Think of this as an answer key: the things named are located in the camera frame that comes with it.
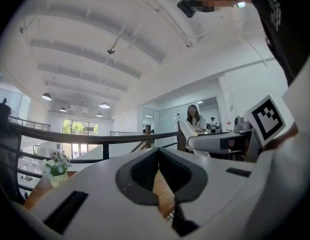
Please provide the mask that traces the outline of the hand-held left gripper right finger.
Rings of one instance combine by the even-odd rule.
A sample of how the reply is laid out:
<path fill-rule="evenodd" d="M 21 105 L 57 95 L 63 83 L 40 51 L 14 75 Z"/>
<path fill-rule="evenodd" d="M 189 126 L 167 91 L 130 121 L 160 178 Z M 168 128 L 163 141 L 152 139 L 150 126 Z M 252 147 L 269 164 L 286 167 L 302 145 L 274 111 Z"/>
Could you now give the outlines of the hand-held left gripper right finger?
<path fill-rule="evenodd" d="M 158 151 L 159 169 L 173 187 L 172 226 L 162 240 L 248 240 L 248 221 L 265 186 L 270 155 L 256 163 Z"/>

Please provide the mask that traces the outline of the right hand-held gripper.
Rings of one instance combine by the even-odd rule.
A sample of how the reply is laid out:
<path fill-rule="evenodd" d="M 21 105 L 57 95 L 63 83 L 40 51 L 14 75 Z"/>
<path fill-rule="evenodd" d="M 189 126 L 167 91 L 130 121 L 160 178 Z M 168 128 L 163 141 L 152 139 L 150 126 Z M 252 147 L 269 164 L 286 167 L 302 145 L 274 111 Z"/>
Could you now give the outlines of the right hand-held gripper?
<path fill-rule="evenodd" d="M 285 127 L 285 122 L 270 95 L 234 120 L 234 131 L 192 136 L 187 144 L 210 154 L 240 152 L 245 162 L 256 162 L 265 146 Z"/>

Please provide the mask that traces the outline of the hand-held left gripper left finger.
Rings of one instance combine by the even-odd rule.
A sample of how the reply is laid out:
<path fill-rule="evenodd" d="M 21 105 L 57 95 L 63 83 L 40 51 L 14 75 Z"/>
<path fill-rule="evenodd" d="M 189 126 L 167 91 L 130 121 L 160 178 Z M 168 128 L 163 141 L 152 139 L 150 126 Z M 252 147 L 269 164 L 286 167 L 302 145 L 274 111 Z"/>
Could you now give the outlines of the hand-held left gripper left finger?
<path fill-rule="evenodd" d="M 74 191 L 88 196 L 63 233 L 66 240 L 173 240 L 175 231 L 157 206 L 127 199 L 115 183 L 117 170 L 145 151 L 97 162 L 47 192 L 32 208 L 41 221 Z"/>

